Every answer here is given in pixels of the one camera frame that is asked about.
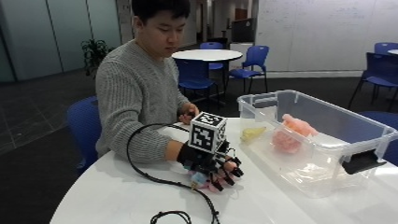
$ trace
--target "blue chair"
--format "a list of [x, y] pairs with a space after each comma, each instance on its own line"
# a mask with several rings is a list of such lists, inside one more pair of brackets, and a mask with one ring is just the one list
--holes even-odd
[[[398, 114], [378, 111], [365, 111], [358, 114], [398, 130]], [[398, 140], [389, 143], [384, 159], [398, 166]]]
[[227, 49], [227, 45], [228, 45], [228, 38], [227, 37], [208, 38], [208, 42], [217, 42], [223, 45], [223, 48]]
[[[264, 76], [265, 82], [265, 92], [269, 91], [268, 83], [267, 83], [267, 66], [265, 66], [265, 59], [269, 55], [271, 48], [268, 46], [251, 46], [247, 52], [247, 61], [241, 64], [241, 69], [235, 69], [229, 72], [229, 76], [227, 79], [227, 85], [229, 81], [229, 77], [243, 78], [244, 79], [244, 92], [247, 92], [247, 83], [245, 79], [251, 78], [251, 86], [249, 86], [249, 93], [252, 89], [253, 77]], [[252, 69], [257, 65], [261, 68], [261, 72], [248, 70], [245, 67], [252, 66]]]
[[368, 53], [366, 58], [368, 69], [362, 73], [356, 91], [352, 95], [349, 109], [357, 92], [361, 90], [364, 83], [369, 82], [373, 84], [372, 104], [377, 98], [380, 87], [396, 88], [396, 93], [389, 103], [390, 111], [398, 93], [398, 57], [385, 54]]
[[211, 88], [213, 85], [216, 86], [219, 105], [220, 105], [220, 99], [219, 99], [219, 85], [212, 79], [209, 79], [208, 63], [201, 60], [175, 59], [175, 61], [180, 71], [179, 85], [180, 87], [184, 88], [184, 95], [185, 95], [185, 89], [207, 90], [208, 111], [209, 111]]
[[377, 54], [389, 54], [389, 50], [398, 49], [398, 43], [376, 43], [374, 44], [374, 53]]
[[[219, 42], [205, 42], [200, 44], [201, 49], [224, 49], [224, 46]], [[223, 63], [209, 63], [209, 69], [217, 70], [224, 67]]]
[[96, 143], [102, 135], [102, 122], [96, 96], [86, 98], [70, 107], [67, 124], [83, 156], [78, 165], [78, 174], [82, 175], [99, 159]]

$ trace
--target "plastic container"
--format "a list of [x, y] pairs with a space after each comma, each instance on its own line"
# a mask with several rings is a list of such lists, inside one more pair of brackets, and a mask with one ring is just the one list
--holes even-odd
[[[237, 101], [241, 130], [267, 127], [261, 136], [243, 143], [245, 150], [309, 197], [366, 186], [374, 167], [385, 164], [381, 158], [398, 138], [397, 130], [299, 91], [244, 95]], [[285, 114], [309, 122], [319, 135], [305, 137], [287, 128]], [[296, 153], [275, 148], [277, 132], [300, 143]]]

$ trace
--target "yellow object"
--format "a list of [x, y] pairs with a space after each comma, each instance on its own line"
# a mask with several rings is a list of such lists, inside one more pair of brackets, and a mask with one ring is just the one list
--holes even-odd
[[260, 137], [260, 135], [265, 132], [267, 128], [247, 128], [243, 133], [240, 139], [244, 142], [251, 141], [252, 139]]
[[197, 188], [199, 188], [199, 183], [193, 181], [191, 184], [191, 190], [197, 189]]

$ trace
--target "white table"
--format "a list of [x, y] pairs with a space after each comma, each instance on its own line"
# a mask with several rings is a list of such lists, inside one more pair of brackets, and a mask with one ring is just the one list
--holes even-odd
[[398, 49], [392, 49], [392, 50], [388, 51], [388, 53], [398, 55]]
[[176, 59], [185, 60], [203, 60], [208, 63], [224, 63], [223, 67], [223, 89], [225, 93], [227, 81], [225, 81], [225, 69], [228, 69], [228, 62], [243, 57], [241, 52], [229, 49], [191, 49], [179, 51], [172, 55]]
[[[167, 129], [179, 140], [188, 133]], [[265, 166], [255, 154], [240, 149], [239, 119], [229, 119], [227, 137], [243, 161], [244, 177], [221, 193], [205, 191], [223, 224], [374, 224], [398, 223], [398, 168], [388, 164], [377, 169], [366, 188], [341, 189], [331, 197], [311, 199]], [[187, 171], [177, 163], [140, 165], [153, 176], [189, 183]], [[63, 199], [52, 224], [149, 223], [160, 211], [185, 211], [195, 224], [209, 224], [207, 202], [191, 190], [156, 184], [137, 175], [128, 161], [114, 152], [106, 154], [86, 171]], [[161, 223], [183, 224], [177, 216]]]

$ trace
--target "gray sweater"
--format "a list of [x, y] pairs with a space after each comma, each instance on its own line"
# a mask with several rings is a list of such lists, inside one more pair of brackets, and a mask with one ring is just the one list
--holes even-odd
[[[145, 124], [177, 122], [177, 112], [188, 99], [179, 90], [179, 68], [172, 58], [156, 62], [135, 40], [104, 58], [96, 76], [103, 133], [99, 155], [114, 150], [126, 156], [131, 134]], [[128, 150], [132, 161], [164, 161], [168, 136], [147, 128], [134, 138]]]

